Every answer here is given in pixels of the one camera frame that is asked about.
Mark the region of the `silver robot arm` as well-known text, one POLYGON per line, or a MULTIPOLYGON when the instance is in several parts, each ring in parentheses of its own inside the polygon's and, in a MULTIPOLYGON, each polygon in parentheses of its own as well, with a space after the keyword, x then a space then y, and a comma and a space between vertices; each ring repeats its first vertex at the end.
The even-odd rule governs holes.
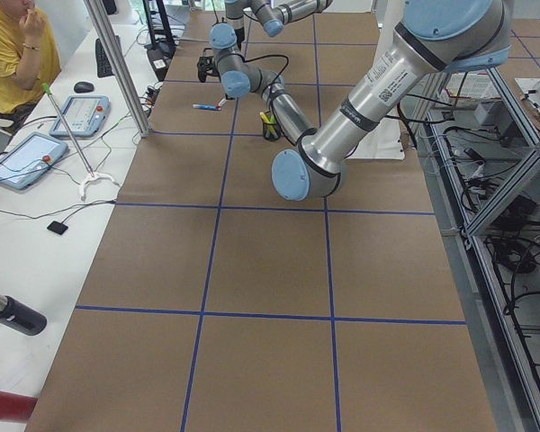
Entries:
POLYGON ((423 77, 481 71, 509 56, 512 1, 408 1, 392 45, 337 110, 272 164, 274 189, 286 200, 333 194, 345 181, 344 159, 423 77))
POLYGON ((226 1, 226 21, 213 25, 210 44, 213 64, 219 73, 226 96, 234 99, 257 94, 274 116, 282 134, 297 145, 317 129, 311 124, 292 96, 286 91, 283 76, 246 61, 241 52, 245 39, 244 11, 250 10, 270 37, 279 35, 284 26, 312 14, 320 14, 330 1, 286 1, 277 6, 269 1, 226 1))

